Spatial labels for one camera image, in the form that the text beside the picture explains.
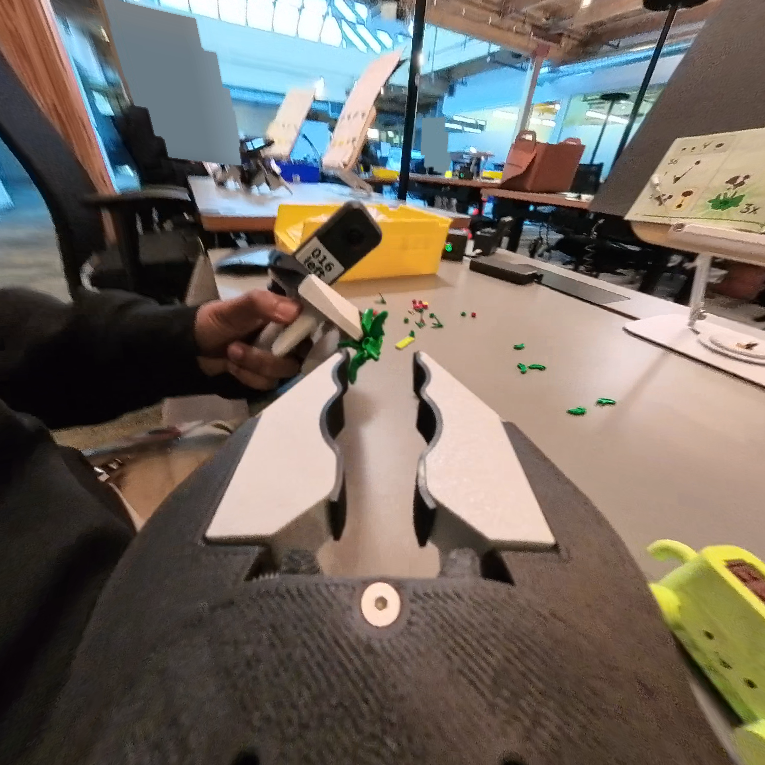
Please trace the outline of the black flat power brick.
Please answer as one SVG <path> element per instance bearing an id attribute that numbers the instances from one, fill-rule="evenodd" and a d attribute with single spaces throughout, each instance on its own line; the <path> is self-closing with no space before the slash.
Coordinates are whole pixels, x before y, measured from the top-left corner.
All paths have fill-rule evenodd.
<path id="1" fill-rule="evenodd" d="M 534 266 L 512 263 L 497 255 L 485 255 L 472 259 L 469 270 L 501 282 L 516 285 L 539 283 L 542 278 L 542 272 Z"/>

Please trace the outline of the cream printed card sheet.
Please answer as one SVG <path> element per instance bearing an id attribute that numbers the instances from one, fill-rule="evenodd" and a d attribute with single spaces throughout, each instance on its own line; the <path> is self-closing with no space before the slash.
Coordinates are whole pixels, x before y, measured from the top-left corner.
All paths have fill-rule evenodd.
<path id="1" fill-rule="evenodd" d="M 324 152 L 324 172 L 350 171 L 358 161 L 367 133 L 376 116 L 381 89 L 401 63 L 403 49 L 385 53 L 371 62 L 351 89 Z"/>
<path id="2" fill-rule="evenodd" d="M 264 156 L 277 161 L 288 160 L 301 134 L 302 126 L 314 102 L 315 89 L 294 88 L 284 95 L 274 119 L 265 133 L 268 144 Z"/>

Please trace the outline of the brown carrier box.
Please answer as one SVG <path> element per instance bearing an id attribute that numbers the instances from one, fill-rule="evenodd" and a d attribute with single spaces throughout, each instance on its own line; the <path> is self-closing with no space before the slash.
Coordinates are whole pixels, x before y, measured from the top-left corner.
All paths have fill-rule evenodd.
<path id="1" fill-rule="evenodd" d="M 506 157 L 500 188 L 525 193 L 569 192 L 585 153 L 577 138 L 539 141 L 534 131 L 518 134 Z"/>

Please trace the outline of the wooden office desk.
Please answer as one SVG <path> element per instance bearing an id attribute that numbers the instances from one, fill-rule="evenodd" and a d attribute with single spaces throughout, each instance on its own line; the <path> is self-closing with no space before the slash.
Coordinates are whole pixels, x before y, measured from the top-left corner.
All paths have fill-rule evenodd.
<path id="1" fill-rule="evenodd" d="M 591 194 L 565 193 L 531 193 L 503 188 L 498 181 L 486 182 L 481 186 L 481 194 L 484 200 L 502 199 L 512 200 L 534 206 L 565 207 L 575 210 L 588 210 L 594 199 Z"/>

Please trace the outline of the person's left hand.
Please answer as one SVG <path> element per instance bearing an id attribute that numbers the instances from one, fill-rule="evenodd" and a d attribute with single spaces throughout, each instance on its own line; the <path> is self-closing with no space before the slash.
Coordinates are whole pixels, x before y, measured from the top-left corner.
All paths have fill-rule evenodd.
<path id="1" fill-rule="evenodd" d="M 268 291 L 203 304 L 194 322 L 197 364 L 208 377 L 227 374 L 246 388 L 277 387 L 295 377 L 301 363 L 255 347 L 254 337 L 270 323 L 290 325 L 300 312 L 298 302 Z"/>

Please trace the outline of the yellow storage bin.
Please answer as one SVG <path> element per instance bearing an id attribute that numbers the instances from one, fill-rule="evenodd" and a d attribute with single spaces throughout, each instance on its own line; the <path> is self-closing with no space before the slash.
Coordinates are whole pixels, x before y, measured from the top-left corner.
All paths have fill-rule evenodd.
<path id="1" fill-rule="evenodd" d="M 437 272 L 452 223 L 450 216 L 409 205 L 391 207 L 366 203 L 365 206 L 382 230 L 382 241 L 349 273 L 341 276 L 340 282 Z M 276 245 L 285 252 L 292 252 L 339 207 L 339 203 L 282 204 L 273 229 Z"/>

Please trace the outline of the black floor lamp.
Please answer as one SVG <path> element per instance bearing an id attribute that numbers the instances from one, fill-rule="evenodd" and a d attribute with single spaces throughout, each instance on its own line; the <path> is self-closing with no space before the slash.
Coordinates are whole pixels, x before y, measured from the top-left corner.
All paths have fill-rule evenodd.
<path id="1" fill-rule="evenodd" d="M 603 101 L 606 104 L 607 109 L 605 113 L 602 115 L 602 125 L 600 128 L 598 139 L 595 143 L 595 146 L 590 158 L 591 164 L 596 164 L 596 158 L 598 156 L 600 144 L 602 143 L 604 134 L 607 130 L 607 126 L 609 125 L 609 120 L 614 110 L 614 107 L 620 104 L 621 102 L 629 101 L 629 98 L 630 96 L 626 92 L 606 92 L 600 96 L 601 101 Z"/>

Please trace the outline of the white book stand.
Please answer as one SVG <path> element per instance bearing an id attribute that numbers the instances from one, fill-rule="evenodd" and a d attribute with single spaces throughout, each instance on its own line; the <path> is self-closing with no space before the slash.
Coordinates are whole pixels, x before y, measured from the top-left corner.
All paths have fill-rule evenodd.
<path id="1" fill-rule="evenodd" d="M 725 326 L 717 318 L 709 318 L 705 311 L 713 260 L 763 265 L 763 233 L 674 222 L 666 228 L 666 244 L 697 255 L 687 314 L 633 320 L 624 325 L 624 330 L 633 337 L 764 388 L 763 333 Z"/>

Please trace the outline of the person's black jacket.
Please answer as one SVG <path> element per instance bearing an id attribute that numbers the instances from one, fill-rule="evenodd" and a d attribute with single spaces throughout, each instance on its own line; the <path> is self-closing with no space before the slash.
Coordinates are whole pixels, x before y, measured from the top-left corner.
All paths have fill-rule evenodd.
<path id="1" fill-rule="evenodd" d="M 22 763 L 136 528 L 80 451 L 1 412 L 1 762 Z"/>

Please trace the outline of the black charger device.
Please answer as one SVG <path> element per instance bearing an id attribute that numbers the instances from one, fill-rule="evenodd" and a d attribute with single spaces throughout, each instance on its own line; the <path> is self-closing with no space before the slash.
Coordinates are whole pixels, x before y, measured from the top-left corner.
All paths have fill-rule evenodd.
<path id="1" fill-rule="evenodd" d="M 498 249 L 504 249 L 510 244 L 511 235 L 515 228 L 515 220 L 512 216 L 499 219 L 494 226 L 479 229 L 473 235 L 472 258 L 493 255 Z"/>

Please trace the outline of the black metal pole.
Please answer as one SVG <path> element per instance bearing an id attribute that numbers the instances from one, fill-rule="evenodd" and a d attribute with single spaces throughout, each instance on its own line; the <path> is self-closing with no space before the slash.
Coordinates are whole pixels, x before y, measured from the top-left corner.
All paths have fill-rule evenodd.
<path id="1" fill-rule="evenodd" d="M 422 72 L 422 51 L 426 26 L 427 1 L 415 1 L 412 22 L 412 45 L 408 66 L 407 99 L 397 198 L 405 203 L 411 172 L 412 149 L 416 129 L 418 90 Z"/>

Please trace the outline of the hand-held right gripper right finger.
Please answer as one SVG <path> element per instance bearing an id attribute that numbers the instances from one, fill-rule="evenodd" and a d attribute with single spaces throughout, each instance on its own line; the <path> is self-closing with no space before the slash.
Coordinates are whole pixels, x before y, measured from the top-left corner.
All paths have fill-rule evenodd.
<path id="1" fill-rule="evenodd" d="M 413 522 L 421 547 L 552 550 L 556 540 L 507 424 L 428 354 L 412 358 L 418 400 Z"/>

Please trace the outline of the wooden pillar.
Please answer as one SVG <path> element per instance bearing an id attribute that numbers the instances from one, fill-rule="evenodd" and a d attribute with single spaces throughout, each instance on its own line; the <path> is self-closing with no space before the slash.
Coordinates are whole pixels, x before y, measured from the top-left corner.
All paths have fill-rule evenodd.
<path id="1" fill-rule="evenodd" d="M 49 1 L 1 2 L 2 54 L 96 190 L 115 191 L 80 84 Z"/>

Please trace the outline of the lime green brick planter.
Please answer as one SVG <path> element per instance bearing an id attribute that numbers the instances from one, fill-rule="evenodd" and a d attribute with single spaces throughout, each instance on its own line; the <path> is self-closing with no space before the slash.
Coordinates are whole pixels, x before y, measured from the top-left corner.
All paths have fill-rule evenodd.
<path id="1" fill-rule="evenodd" d="M 680 541 L 648 546 L 677 567 L 649 588 L 664 621 L 740 720 L 743 763 L 764 763 L 764 563 L 736 545 L 696 551 Z"/>

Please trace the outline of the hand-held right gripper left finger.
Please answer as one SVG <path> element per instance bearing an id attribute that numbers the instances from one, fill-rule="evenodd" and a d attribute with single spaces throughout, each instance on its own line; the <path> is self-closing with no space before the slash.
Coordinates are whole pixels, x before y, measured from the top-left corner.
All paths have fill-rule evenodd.
<path id="1" fill-rule="evenodd" d="M 347 520 L 349 354 L 337 351 L 262 410 L 205 531 L 218 544 L 324 544 Z"/>

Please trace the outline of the person's left forearm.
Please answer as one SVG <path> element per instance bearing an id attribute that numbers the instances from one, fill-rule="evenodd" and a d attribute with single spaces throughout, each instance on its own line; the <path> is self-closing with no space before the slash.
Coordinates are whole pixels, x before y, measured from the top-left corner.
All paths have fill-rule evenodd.
<path id="1" fill-rule="evenodd" d="M 23 288 L 1 296 L 2 428 L 95 425 L 167 397 L 213 392 L 194 339 L 196 310 L 125 292 L 72 302 Z"/>

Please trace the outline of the dark upright panel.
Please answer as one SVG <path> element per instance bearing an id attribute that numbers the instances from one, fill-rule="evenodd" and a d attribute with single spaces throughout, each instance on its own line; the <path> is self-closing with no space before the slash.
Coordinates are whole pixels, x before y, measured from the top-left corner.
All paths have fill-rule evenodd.
<path id="1" fill-rule="evenodd" d="M 725 1 L 705 22 L 590 204 L 624 217 L 677 138 L 764 127 L 764 2 Z"/>

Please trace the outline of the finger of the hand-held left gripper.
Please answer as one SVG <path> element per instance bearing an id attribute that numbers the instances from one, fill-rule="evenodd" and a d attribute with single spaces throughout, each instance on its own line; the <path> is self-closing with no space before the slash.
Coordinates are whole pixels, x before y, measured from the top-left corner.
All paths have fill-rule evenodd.
<path id="1" fill-rule="evenodd" d="M 317 276 L 306 276 L 302 280 L 298 296 L 304 308 L 316 314 L 318 320 L 329 321 L 349 339 L 363 339 L 359 309 Z"/>
<path id="2" fill-rule="evenodd" d="M 271 354 L 284 358 L 296 353 L 299 357 L 306 358 L 321 335 L 325 321 L 322 314 L 300 314 L 275 336 Z"/>

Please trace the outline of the person's beige trousers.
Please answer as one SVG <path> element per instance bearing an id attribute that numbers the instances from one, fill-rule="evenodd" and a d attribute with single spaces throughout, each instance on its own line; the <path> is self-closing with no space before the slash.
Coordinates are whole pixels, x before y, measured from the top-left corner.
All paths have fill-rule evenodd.
<path id="1" fill-rule="evenodd" d="M 81 451 L 91 464 L 111 455 L 130 458 L 125 472 L 111 484 L 140 527 L 249 416 L 244 400 L 167 398 L 97 426 L 54 430 L 53 437 Z"/>

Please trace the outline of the cluster of green leaf pieces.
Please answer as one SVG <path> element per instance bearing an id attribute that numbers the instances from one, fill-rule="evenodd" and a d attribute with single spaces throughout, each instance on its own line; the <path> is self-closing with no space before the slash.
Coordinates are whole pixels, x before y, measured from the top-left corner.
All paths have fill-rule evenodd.
<path id="1" fill-rule="evenodd" d="M 525 351 L 526 344 L 523 342 L 513 343 L 511 348 L 513 351 L 520 353 L 521 351 Z M 538 372 L 538 373 L 544 372 L 547 370 L 548 367 L 544 363 L 537 363 L 537 362 L 529 363 L 527 361 L 526 362 L 518 361 L 515 364 L 515 368 L 517 369 L 519 374 L 526 375 L 533 372 Z M 594 406 L 596 408 L 613 408 L 617 406 L 617 403 L 618 403 L 617 400 L 614 398 L 599 397 L 595 400 Z M 572 417 L 586 416 L 588 414 L 588 411 L 589 410 L 587 406 L 575 406 L 575 407 L 570 407 L 566 409 L 566 413 Z"/>

